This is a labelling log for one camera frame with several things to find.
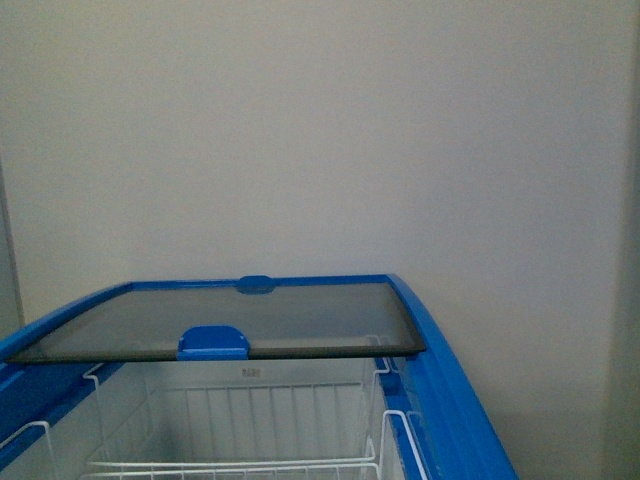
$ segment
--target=chest freezer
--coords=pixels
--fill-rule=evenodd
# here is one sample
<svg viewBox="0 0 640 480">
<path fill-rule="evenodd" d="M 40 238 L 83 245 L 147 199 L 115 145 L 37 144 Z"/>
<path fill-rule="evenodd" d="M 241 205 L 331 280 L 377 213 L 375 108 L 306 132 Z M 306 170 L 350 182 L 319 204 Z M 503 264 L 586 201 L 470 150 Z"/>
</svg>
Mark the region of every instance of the chest freezer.
<svg viewBox="0 0 640 480">
<path fill-rule="evenodd" d="M 517 478 L 395 275 L 122 284 L 0 361 L 0 480 Z"/>
</svg>

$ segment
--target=blue lid handle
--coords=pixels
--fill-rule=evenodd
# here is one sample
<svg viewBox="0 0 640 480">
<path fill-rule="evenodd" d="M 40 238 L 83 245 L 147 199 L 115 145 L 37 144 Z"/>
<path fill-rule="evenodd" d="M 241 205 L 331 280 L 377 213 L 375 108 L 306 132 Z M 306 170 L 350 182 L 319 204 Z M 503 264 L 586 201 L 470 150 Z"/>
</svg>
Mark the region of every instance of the blue lid handle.
<svg viewBox="0 0 640 480">
<path fill-rule="evenodd" d="M 229 325 L 201 325 L 182 334 L 178 360 L 247 360 L 249 341 Z"/>
<path fill-rule="evenodd" d="M 249 275 L 236 283 L 236 290 L 245 295 L 265 295 L 273 292 L 277 281 L 266 275 Z"/>
</svg>

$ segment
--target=glass lid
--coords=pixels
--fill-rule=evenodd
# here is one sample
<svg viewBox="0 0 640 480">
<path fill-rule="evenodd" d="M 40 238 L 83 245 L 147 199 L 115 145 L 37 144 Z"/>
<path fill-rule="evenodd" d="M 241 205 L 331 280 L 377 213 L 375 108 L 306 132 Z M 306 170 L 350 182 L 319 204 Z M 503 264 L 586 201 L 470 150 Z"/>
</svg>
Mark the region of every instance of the glass lid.
<svg viewBox="0 0 640 480">
<path fill-rule="evenodd" d="M 133 283 L 71 315 L 8 361 L 375 357 L 423 351 L 395 290 L 374 279 Z"/>
</svg>

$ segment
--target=blue freezer frame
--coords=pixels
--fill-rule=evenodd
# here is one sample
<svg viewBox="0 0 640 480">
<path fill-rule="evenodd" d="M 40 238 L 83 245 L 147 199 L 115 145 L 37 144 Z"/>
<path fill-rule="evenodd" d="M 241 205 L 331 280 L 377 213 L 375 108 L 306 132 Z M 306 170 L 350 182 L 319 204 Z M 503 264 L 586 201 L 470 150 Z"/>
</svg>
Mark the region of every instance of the blue freezer frame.
<svg viewBox="0 0 640 480">
<path fill-rule="evenodd" d="M 393 390 L 396 393 L 387 394 L 385 389 L 385 395 L 392 408 L 406 410 L 408 415 L 418 411 L 420 421 L 416 423 L 413 433 L 430 478 L 517 479 L 486 412 L 446 339 L 420 299 L 397 275 L 287 277 L 274 280 L 282 286 L 390 285 L 411 316 L 426 350 L 404 360 L 404 374 L 408 377 L 409 385 Z M 30 421 L 44 419 L 55 425 L 92 391 L 83 373 L 94 364 L 17 365 L 5 363 L 8 357 L 79 313 L 123 293 L 221 286 L 242 286 L 242 280 L 124 283 L 69 303 L 0 340 L 0 443 Z M 106 379 L 120 366 L 118 363 L 107 364 L 106 368 L 100 369 L 100 375 Z M 36 430 L 29 435 L 21 435 L 0 450 L 0 470 L 42 434 Z M 404 450 L 404 454 L 408 445 L 399 439 L 399 448 Z M 406 465 L 405 470 L 408 478 L 419 478 L 410 466 Z"/>
</svg>

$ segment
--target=tinted glass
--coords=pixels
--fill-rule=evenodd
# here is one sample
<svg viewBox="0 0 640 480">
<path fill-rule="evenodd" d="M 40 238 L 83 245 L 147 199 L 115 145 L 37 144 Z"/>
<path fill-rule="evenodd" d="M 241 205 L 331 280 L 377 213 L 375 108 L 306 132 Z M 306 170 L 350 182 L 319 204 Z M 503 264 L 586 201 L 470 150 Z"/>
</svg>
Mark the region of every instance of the tinted glass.
<svg viewBox="0 0 640 480">
<path fill-rule="evenodd" d="M 385 283 L 133 290 L 76 316 L 10 361 L 159 361 L 176 358 L 194 326 L 231 325 L 249 358 L 410 355 L 424 350 L 411 317 Z"/>
</svg>

